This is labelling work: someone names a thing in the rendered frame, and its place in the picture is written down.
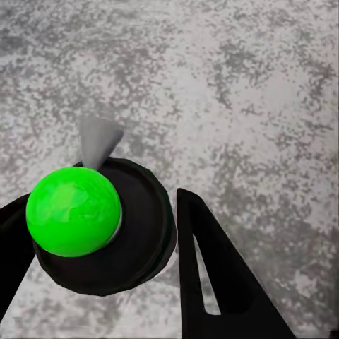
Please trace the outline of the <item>insectifuge atomizer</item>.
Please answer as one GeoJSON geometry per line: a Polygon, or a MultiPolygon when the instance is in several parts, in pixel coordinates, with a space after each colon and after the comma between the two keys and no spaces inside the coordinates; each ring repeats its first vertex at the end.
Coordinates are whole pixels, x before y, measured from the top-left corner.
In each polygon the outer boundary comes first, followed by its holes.
{"type": "Polygon", "coordinates": [[[76,127],[82,162],[41,179],[25,218],[37,259],[56,284],[110,296],[174,265],[177,220],[151,170],[110,157],[122,129],[96,118],[80,119],[76,127]]]}

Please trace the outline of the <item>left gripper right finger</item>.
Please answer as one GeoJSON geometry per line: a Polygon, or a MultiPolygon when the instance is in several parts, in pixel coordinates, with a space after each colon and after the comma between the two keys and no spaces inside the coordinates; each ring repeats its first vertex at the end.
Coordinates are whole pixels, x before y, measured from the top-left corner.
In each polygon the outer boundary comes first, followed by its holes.
{"type": "Polygon", "coordinates": [[[296,339],[205,201],[177,189],[182,339],[296,339]],[[221,315],[205,311],[194,235],[221,315]]]}

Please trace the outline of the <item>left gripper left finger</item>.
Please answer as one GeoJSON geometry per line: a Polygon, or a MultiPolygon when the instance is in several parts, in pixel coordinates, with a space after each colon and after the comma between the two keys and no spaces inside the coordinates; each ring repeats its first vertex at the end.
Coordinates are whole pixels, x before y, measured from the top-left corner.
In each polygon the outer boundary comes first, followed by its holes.
{"type": "Polygon", "coordinates": [[[0,322],[36,256],[25,218],[29,197],[0,208],[0,322]]]}

